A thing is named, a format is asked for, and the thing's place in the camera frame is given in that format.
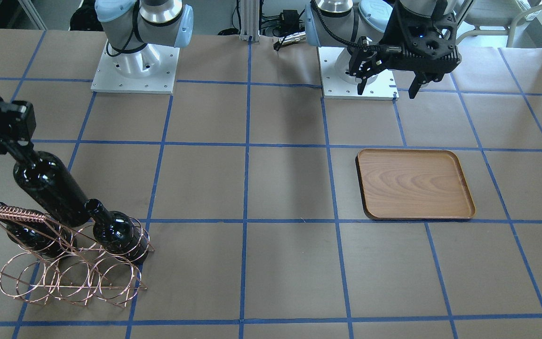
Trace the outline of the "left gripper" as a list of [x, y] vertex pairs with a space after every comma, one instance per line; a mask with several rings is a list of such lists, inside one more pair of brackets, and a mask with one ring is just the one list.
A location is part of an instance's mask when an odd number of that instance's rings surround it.
[[360, 79], [357, 94], [384, 70], [414, 72], [409, 99], [415, 99], [429, 80], [441, 80], [460, 63], [457, 24], [452, 0], [390, 0], [393, 7], [382, 39], [360, 37], [349, 60], [349, 75]]

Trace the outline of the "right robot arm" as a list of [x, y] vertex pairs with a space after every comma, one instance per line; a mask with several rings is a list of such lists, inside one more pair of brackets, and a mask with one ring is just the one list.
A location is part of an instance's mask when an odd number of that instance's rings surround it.
[[[180, 0], [97, 0], [107, 35], [91, 90], [95, 93], [172, 94], [179, 50], [193, 34], [192, 7]], [[0, 154], [32, 148], [33, 105], [0, 97]]]

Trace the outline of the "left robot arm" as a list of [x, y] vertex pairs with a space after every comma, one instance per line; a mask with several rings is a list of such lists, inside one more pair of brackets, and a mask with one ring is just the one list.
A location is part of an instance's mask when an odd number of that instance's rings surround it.
[[395, 71], [415, 98], [461, 63], [453, 0], [312, 0], [304, 23], [327, 98], [397, 99]]

